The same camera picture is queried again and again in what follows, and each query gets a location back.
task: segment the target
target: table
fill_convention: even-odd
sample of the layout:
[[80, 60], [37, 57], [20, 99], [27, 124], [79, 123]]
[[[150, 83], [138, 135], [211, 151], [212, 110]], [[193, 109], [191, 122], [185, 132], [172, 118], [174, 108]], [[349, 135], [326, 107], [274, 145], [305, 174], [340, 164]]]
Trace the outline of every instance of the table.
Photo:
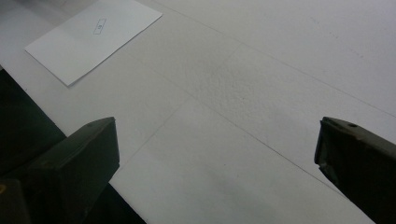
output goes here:
[[67, 88], [23, 49], [92, 2], [4, 1], [0, 64], [66, 135], [116, 118], [147, 223], [372, 223], [313, 157], [324, 116], [396, 142], [390, 1], [139, 0], [163, 17]]

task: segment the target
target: paper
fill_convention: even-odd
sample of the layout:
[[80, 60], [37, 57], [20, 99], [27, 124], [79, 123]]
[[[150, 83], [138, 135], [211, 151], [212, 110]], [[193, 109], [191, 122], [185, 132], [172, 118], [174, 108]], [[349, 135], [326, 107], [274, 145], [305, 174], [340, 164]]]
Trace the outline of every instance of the paper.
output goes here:
[[25, 49], [69, 86], [161, 15], [132, 0], [100, 0]]

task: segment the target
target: small printed label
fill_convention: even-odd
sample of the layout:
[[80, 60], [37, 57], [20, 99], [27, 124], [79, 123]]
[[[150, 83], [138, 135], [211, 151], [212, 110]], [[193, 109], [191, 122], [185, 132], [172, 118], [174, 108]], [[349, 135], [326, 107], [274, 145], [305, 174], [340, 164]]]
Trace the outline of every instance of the small printed label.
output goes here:
[[95, 30], [93, 31], [94, 35], [99, 35], [102, 33], [103, 27], [105, 26], [106, 19], [100, 19], [96, 24]]

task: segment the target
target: dark object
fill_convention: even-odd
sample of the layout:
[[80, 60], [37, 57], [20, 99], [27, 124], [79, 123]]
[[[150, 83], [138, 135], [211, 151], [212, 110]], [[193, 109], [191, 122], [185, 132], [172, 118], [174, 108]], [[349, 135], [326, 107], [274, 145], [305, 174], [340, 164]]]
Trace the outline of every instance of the dark object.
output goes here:
[[121, 196], [107, 185], [84, 224], [146, 224]]
[[0, 71], [0, 176], [64, 139], [40, 107], [5, 70]]
[[0, 224], [144, 224], [107, 183], [118, 167], [113, 118], [66, 138], [0, 71]]
[[28, 168], [34, 223], [81, 223], [119, 168], [113, 118], [91, 122], [40, 156]]
[[19, 180], [0, 180], [0, 199], [1, 224], [31, 223]]
[[396, 146], [340, 119], [320, 124], [320, 171], [374, 222], [396, 223]]

